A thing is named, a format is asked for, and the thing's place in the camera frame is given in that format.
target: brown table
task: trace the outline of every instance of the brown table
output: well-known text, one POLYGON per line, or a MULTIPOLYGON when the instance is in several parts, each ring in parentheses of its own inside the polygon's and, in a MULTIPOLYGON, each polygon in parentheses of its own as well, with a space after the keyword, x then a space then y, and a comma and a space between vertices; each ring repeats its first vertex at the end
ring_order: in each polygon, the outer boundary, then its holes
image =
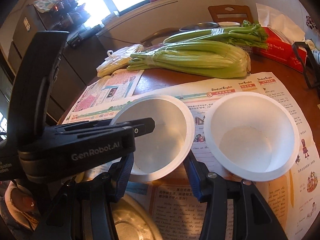
MULTIPOLYGON (((317 96, 316 90, 311 90, 307 87, 303 75, 298 71, 273 60, 252 55, 251 73, 259 72, 272 72, 286 86, 304 113, 311 127, 318 152, 320 152, 320 109, 317 107, 317 105, 320 104, 320 99, 317 96)), ((166 69, 148 69, 143 72, 134 91, 134 95, 205 79, 209 79, 209 77, 185 74, 166 69)), ((72 106, 63 114, 59 123, 64 120, 71 107, 72 106)))

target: white plastic bag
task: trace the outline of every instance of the white plastic bag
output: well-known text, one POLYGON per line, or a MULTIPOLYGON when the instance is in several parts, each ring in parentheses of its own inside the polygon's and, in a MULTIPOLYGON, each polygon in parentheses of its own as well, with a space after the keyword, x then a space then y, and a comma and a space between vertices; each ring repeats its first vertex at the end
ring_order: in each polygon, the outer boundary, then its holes
POLYGON ((108 50, 108 57, 105 58, 105 62, 103 62, 99 67, 97 67, 97 76, 104 77, 106 75, 112 74, 117 69, 120 69, 127 65, 127 63, 131 60, 130 55, 135 52, 140 52, 143 50, 143 45, 134 44, 130 47, 124 47, 115 52, 112 50, 108 50))

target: bowl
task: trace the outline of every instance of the bowl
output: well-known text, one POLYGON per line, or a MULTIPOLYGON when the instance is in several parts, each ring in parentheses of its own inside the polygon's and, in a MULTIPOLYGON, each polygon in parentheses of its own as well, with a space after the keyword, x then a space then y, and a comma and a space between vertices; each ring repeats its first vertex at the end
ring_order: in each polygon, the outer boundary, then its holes
POLYGON ((220 27, 240 26, 240 23, 236 22, 219 22, 218 24, 220 27))
POLYGON ((206 29, 214 29, 218 28, 219 24, 217 23, 198 23, 198 24, 192 24, 185 27, 180 28, 179 31, 181 32, 189 32, 189 31, 195 31, 195 30, 206 30, 206 29))
POLYGON ((133 101, 119 111, 110 124, 147 117, 155 121, 155 129, 135 138, 129 179, 133 182, 160 179, 176 169, 190 151, 195 134, 188 107, 167 95, 151 95, 133 101))
POLYGON ((299 151, 299 132, 289 112, 277 101, 253 92, 219 99, 204 121, 204 137, 220 164, 252 181, 285 174, 299 151))

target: red tissue box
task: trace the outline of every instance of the red tissue box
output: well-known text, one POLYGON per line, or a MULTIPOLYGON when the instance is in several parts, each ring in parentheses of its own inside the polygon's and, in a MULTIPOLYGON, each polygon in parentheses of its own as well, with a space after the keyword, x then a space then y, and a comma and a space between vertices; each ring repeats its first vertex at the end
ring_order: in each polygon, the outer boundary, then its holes
MULTIPOLYGON (((261 55, 266 58, 270 58, 284 65, 287 65, 299 72, 303 72, 303 67, 301 62, 295 56, 293 49, 290 44, 285 43, 278 37, 272 30, 268 27, 263 27, 268 33, 269 37, 267 39, 268 49, 260 49, 253 47, 252 52, 257 55, 261 55)), ((307 52, 303 49, 298 49, 298 53, 306 63, 307 52)))

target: chair backrest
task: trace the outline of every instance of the chair backrest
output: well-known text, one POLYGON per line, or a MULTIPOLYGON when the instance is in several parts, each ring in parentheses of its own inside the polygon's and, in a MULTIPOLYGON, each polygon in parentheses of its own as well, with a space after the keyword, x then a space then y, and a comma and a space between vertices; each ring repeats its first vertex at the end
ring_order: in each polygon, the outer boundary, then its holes
POLYGON ((243 20, 248 20, 249 22, 253 23, 250 8, 246 5, 226 4, 209 6, 208 10, 214 22, 243 23, 243 20))
POLYGON ((174 34, 179 33, 179 28, 165 28, 162 30, 159 30, 151 35, 149 35, 148 37, 144 38, 143 40, 141 40, 141 44, 145 47, 150 47, 152 46, 152 41, 157 39, 157 38, 161 38, 161 37, 167 37, 167 36, 171 36, 174 34))

